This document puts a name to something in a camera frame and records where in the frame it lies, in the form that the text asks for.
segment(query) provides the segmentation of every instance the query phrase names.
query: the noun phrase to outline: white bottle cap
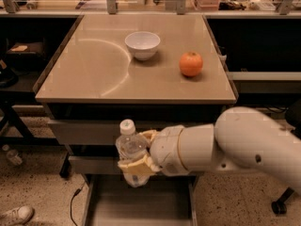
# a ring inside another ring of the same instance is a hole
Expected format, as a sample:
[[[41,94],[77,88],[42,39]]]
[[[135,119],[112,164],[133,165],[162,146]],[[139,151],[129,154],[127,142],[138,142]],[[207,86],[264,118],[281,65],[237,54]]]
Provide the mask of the white bottle cap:
[[[7,144],[3,145],[3,147],[2,147],[2,150],[5,152],[7,152],[9,149],[10,149],[10,147]]]
[[[135,132],[135,124],[132,120],[126,119],[120,123],[120,132],[123,135],[131,135]]]

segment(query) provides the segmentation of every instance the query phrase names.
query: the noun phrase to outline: concrete floor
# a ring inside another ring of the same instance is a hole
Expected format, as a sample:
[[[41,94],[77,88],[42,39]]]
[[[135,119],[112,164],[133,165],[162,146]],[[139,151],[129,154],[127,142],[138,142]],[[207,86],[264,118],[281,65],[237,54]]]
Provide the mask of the concrete floor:
[[[23,118],[34,135],[52,137],[46,118]],[[0,136],[18,134],[6,127]],[[71,171],[62,179],[59,171],[66,151],[63,147],[15,146],[23,154],[24,164],[13,168],[0,153],[0,211],[25,204],[35,208],[35,216],[26,225],[71,226],[70,203],[74,191],[84,185],[72,204],[78,225],[84,214],[88,188],[81,175]],[[287,186],[277,179],[256,172],[218,175],[205,173],[195,190],[200,226],[298,226],[301,225],[301,197],[293,194],[287,201],[288,213],[276,217],[270,207]]]

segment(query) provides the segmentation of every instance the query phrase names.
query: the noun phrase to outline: white robotic arm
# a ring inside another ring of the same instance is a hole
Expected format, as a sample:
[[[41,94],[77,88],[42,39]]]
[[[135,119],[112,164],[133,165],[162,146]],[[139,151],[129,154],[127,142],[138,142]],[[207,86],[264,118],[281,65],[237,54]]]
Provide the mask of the white robotic arm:
[[[215,125],[167,127],[150,155],[167,176],[261,170],[301,195],[301,140],[252,108],[228,109]]]

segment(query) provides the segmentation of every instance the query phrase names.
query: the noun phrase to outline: bowl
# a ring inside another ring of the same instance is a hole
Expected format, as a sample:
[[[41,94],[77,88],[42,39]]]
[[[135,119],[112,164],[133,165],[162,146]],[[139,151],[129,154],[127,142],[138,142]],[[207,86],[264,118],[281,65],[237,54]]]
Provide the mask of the bowl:
[[[148,60],[156,54],[160,44],[158,35],[151,32],[134,32],[125,38],[129,52],[138,60]]]

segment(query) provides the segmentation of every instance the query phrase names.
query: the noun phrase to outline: plastic bottle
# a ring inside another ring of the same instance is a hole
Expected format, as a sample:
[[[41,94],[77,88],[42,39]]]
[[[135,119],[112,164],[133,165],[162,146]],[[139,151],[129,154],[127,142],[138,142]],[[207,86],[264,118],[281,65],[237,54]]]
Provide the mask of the plastic bottle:
[[[6,152],[7,159],[13,166],[20,166],[23,163],[23,160],[16,149],[10,149],[8,145],[4,145],[2,150]]]
[[[132,120],[124,120],[120,123],[121,136],[116,140],[116,147],[119,151],[120,160],[129,160],[135,162],[141,159],[150,143],[146,138],[139,135],[135,130],[135,124]],[[145,185],[150,176],[148,175],[132,175],[123,173],[125,180],[132,187]]]

